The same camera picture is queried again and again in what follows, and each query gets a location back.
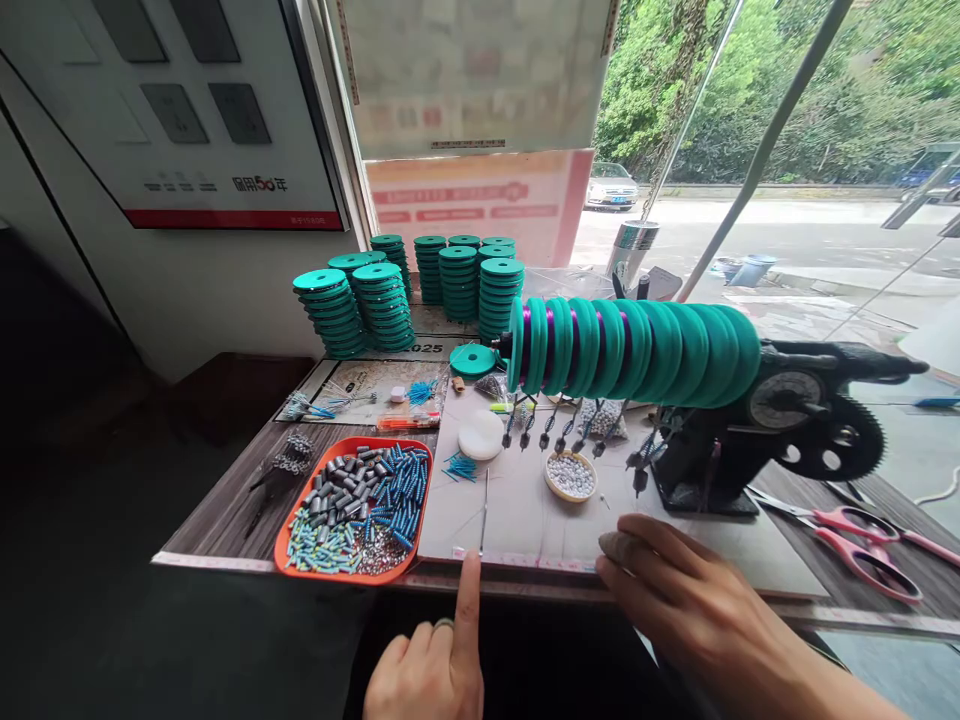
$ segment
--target bowl of white beads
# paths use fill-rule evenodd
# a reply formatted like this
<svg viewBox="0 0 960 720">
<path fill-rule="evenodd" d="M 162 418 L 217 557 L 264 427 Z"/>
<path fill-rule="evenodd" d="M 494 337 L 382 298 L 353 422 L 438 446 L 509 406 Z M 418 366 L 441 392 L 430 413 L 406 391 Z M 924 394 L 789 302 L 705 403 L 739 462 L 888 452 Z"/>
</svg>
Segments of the bowl of white beads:
<svg viewBox="0 0 960 720">
<path fill-rule="evenodd" d="M 543 463 L 543 478 L 567 502 L 586 502 L 597 491 L 597 471 L 583 455 L 553 453 Z"/>
</svg>

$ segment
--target gear wheel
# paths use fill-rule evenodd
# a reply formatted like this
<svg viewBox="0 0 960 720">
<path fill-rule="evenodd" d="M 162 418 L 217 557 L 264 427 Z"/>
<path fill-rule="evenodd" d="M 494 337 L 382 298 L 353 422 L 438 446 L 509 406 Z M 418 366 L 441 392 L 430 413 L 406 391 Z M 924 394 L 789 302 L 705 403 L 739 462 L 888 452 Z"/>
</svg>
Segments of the gear wheel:
<svg viewBox="0 0 960 720">
<path fill-rule="evenodd" d="M 799 458 L 792 460 L 785 453 L 774 460 L 812 480 L 862 478 L 873 472 L 883 459 L 883 429 L 873 413 L 851 397 L 836 395 L 831 405 L 828 420 L 814 420 L 783 435 L 784 447 L 798 450 Z M 833 453 L 833 462 L 828 463 L 827 453 Z M 839 466 L 831 467 L 837 459 Z"/>
</svg>

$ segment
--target white wall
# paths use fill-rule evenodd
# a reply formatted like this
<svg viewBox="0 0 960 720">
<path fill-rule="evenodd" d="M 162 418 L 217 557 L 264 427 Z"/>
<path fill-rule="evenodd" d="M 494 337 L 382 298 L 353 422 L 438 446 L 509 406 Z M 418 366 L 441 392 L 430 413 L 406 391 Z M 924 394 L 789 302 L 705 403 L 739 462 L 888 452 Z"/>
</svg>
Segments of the white wall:
<svg viewBox="0 0 960 720">
<path fill-rule="evenodd" d="M 27 156 L 6 118 L 0 115 L 0 218 L 26 240 L 33 251 L 113 323 L 70 237 L 53 211 Z"/>
<path fill-rule="evenodd" d="M 0 94 L 120 320 L 154 371 L 175 382 L 223 351 L 322 354 L 290 281 L 326 266 L 334 255 L 356 252 L 355 231 L 134 230 L 2 60 Z M 0 191 L 6 193 L 18 179 L 6 172 L 11 159 L 4 130 Z M 90 288 L 84 289 L 76 272 L 73 247 L 50 227 L 43 194 L 28 190 L 10 195 L 23 205 L 19 216 L 0 214 L 86 296 Z"/>
</svg>

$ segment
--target green foliage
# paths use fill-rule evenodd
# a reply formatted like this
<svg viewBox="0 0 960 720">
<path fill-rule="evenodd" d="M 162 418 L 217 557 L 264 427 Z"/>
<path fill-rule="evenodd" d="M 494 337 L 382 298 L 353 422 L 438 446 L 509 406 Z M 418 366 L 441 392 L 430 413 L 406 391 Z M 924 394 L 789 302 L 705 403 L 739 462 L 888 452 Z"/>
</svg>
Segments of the green foliage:
<svg viewBox="0 0 960 720">
<path fill-rule="evenodd" d="M 747 0 L 674 164 L 673 182 L 741 182 L 829 0 Z M 727 5 L 710 0 L 704 22 Z M 715 34 L 690 76 L 664 84 L 683 30 L 668 0 L 624 3 L 594 144 L 600 159 L 648 177 L 677 93 L 692 95 Z M 787 123 L 768 182 L 890 182 L 936 141 L 960 139 L 957 0 L 873 0 L 851 9 Z"/>
</svg>

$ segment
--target dark floor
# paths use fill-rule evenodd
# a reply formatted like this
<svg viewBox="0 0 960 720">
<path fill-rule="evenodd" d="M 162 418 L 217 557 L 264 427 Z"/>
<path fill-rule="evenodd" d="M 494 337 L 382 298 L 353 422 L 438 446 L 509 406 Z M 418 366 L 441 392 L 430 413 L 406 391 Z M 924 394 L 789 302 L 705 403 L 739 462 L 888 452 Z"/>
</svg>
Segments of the dark floor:
<svg viewBox="0 0 960 720">
<path fill-rule="evenodd" d="M 0 531 L 13 566 L 3 613 L 16 658 L 3 683 L 9 717 L 343 717 L 366 627 L 346 713 L 359 716 L 362 674 L 387 639 L 452 612 L 452 596 L 150 565 L 249 439 L 182 443 L 139 415 L 102 447 L 40 454 L 13 472 L 18 490 Z M 488 717 L 528 715 L 542 706 L 529 688 L 571 674 L 583 701 L 607 679 L 636 707 L 630 678 L 653 666 L 618 614 L 503 602 L 483 613 L 485 667 L 508 669 L 500 692 L 488 686 Z M 592 646 L 609 667 L 574 651 Z M 520 702 L 507 712 L 511 693 Z M 651 692 L 644 703 L 663 701 Z"/>
</svg>

